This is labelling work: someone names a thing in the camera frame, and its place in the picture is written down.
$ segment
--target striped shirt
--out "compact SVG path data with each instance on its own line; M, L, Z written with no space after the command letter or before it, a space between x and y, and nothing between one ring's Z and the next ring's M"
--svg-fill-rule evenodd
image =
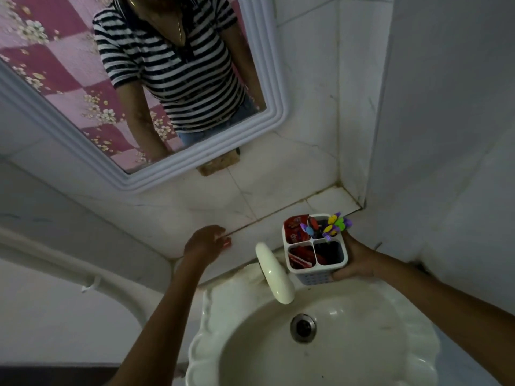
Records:
M114 0L93 18L95 40L115 88L140 80L163 105L178 133L227 121L245 98L219 33L237 23L227 0L181 5L186 45L179 48Z

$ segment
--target white sink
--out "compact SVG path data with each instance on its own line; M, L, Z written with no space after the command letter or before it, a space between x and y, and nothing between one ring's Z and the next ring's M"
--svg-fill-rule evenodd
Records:
M306 287L290 278L290 305L274 299L259 265L205 292L187 385L437 384L431 322L394 288L360 279ZM316 324L310 343L292 337L298 314Z

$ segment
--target white faucet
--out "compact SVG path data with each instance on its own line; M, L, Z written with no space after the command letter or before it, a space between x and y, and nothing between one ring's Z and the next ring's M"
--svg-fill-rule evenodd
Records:
M293 282L264 242L256 245L256 256L274 297L284 305L292 303L295 298Z

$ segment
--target pink checkered wallpaper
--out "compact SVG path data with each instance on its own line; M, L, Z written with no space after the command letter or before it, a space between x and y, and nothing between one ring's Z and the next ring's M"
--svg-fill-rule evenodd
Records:
M231 0L240 18L237 0ZM111 0L0 0L0 58L124 170L146 162L132 137L96 48L93 15ZM158 100L147 91L158 134L182 148Z

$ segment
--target toothbrush holder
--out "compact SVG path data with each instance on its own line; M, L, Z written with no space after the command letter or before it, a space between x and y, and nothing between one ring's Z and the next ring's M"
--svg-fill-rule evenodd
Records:
M310 217L315 218L317 221L327 220L331 215L330 214L311 214ZM326 240L325 238L314 239L310 236L310 239L307 241L297 242L294 244L290 244L286 240L286 233L284 229L284 225L282 227L283 233L283 244L284 244L284 253L286 257L286 265L288 266L288 270L297 275L300 282L304 285L319 285L323 283L331 282L331 274L339 270L340 268L347 265L349 262L349 256L347 254L347 249L345 248L344 239L341 236L341 233L337 233L335 237L332 237L331 241ZM338 243L338 260L341 260L339 263L334 263L330 265L322 265L318 262L318 257L316 257L316 264L310 268L303 269L295 269L292 267L290 259L288 257L288 253L298 247L298 246L310 246L313 249L313 252L317 253L317 248L319 244L327 244L329 242Z

